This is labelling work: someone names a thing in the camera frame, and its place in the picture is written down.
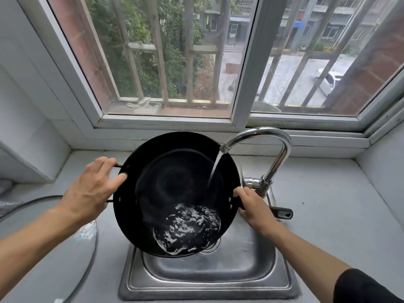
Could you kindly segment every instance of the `faucet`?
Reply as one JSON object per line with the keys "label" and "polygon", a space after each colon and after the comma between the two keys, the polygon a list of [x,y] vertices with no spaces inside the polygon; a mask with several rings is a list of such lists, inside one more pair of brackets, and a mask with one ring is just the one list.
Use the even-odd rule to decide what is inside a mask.
{"label": "faucet", "polygon": [[261,136],[269,136],[279,139],[282,142],[282,149],[278,157],[268,170],[268,172],[264,174],[260,179],[243,177],[241,172],[240,180],[242,182],[241,183],[242,186],[247,186],[249,188],[255,189],[255,192],[259,196],[264,197],[274,180],[276,171],[280,168],[280,166],[282,166],[282,164],[284,163],[286,158],[288,158],[292,150],[292,139],[290,139],[290,136],[286,132],[280,130],[279,128],[271,128],[268,126],[263,126],[260,128],[251,128],[249,130],[242,131],[237,135],[235,135],[234,137],[231,137],[228,140],[226,140],[226,142],[220,146],[220,151],[223,154],[226,154],[240,142],[250,138]]}

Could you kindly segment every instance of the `water stream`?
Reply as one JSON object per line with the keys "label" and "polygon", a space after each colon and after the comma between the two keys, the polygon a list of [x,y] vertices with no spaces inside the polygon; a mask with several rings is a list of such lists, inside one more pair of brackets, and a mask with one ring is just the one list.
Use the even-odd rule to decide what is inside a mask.
{"label": "water stream", "polygon": [[208,181],[208,186],[209,186],[209,184],[210,184],[210,180],[212,179],[212,177],[213,177],[213,175],[214,175],[214,173],[215,173],[217,164],[219,163],[220,158],[222,157],[222,155],[223,155],[223,152],[222,152],[222,151],[219,151],[219,153],[217,154],[215,163],[214,163],[214,165],[213,165],[213,169],[212,169],[212,171],[210,172],[210,177],[209,177],[209,181]]}

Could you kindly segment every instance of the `hand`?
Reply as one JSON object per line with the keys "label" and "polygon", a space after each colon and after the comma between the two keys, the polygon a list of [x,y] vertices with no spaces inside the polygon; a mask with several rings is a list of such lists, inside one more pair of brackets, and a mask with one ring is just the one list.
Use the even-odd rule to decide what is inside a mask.
{"label": "hand", "polygon": [[268,236],[278,225],[274,214],[264,200],[248,187],[237,187],[234,195],[239,196],[245,210],[240,209],[241,216],[250,226],[264,236]]}
{"label": "hand", "polygon": [[96,219],[107,208],[108,198],[128,177],[121,173],[113,180],[109,179],[109,173],[117,164],[115,158],[107,157],[88,164],[53,210],[77,228]]}

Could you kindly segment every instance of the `sink basin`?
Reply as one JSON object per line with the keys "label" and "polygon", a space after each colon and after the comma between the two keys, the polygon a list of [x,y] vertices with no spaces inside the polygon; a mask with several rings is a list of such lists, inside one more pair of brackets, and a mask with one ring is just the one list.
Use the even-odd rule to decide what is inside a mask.
{"label": "sink basin", "polygon": [[[274,204],[272,191],[267,201]],[[221,239],[205,251],[161,258],[130,246],[119,297],[164,299],[291,299],[300,294],[282,254],[237,214]]]}

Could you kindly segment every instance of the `parking lot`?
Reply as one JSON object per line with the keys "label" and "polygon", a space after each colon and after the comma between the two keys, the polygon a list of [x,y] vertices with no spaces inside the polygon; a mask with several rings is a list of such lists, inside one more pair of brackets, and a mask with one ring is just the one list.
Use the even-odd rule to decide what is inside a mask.
{"label": "parking lot", "polygon": [[[233,97],[233,93],[228,90],[228,87],[231,85],[233,80],[237,77],[235,74],[226,74],[225,73],[225,64],[227,62],[230,63],[240,63],[242,54],[240,52],[224,52],[223,61],[221,66],[221,75],[219,81],[220,95],[222,101],[231,101]],[[265,95],[265,102],[268,103],[279,103],[282,99],[282,96],[289,85],[290,80],[293,77],[293,74],[296,71],[297,66],[300,63],[302,56],[295,55],[282,55],[278,67],[275,71],[275,76],[271,82],[271,85]],[[272,63],[273,57],[270,57],[268,63],[265,68],[265,72],[263,78],[261,80],[258,93],[261,92],[262,86],[264,84],[266,75],[270,69],[270,65]],[[355,58],[351,56],[341,55],[332,70],[340,72],[344,74],[349,66],[354,62]],[[324,68],[327,64],[328,60],[322,59],[310,59],[305,69],[303,70],[300,78],[298,79],[292,93],[290,94],[286,105],[301,105],[307,94],[313,87],[314,78],[313,74],[321,68]],[[311,98],[309,105],[312,106],[321,106],[325,101],[326,96],[321,89],[317,89],[314,96]]]}

